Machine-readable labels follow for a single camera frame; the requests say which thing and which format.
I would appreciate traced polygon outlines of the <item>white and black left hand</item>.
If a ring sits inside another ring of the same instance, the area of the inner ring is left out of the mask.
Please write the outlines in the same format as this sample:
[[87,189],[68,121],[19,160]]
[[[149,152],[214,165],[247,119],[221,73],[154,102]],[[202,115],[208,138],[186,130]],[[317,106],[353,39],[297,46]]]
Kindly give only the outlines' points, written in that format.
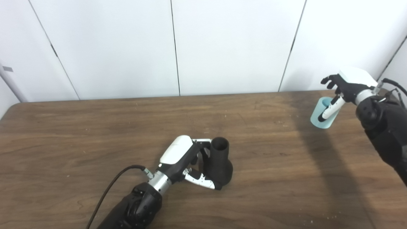
[[203,171],[190,167],[196,165],[199,155],[208,161],[211,143],[212,139],[178,136],[161,156],[150,184],[161,193],[167,191],[171,185],[184,180],[209,189],[221,190],[221,184],[209,178]]

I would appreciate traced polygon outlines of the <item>white and black right hand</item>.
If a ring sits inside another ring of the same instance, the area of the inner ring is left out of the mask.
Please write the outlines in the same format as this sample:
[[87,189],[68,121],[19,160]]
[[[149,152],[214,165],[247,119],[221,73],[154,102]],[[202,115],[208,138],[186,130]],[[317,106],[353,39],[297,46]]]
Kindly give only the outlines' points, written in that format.
[[324,122],[339,111],[345,103],[359,105],[366,98],[376,96],[378,82],[365,70],[356,67],[344,67],[338,74],[324,77],[321,84],[327,89],[336,87],[335,97],[318,116],[319,122]]

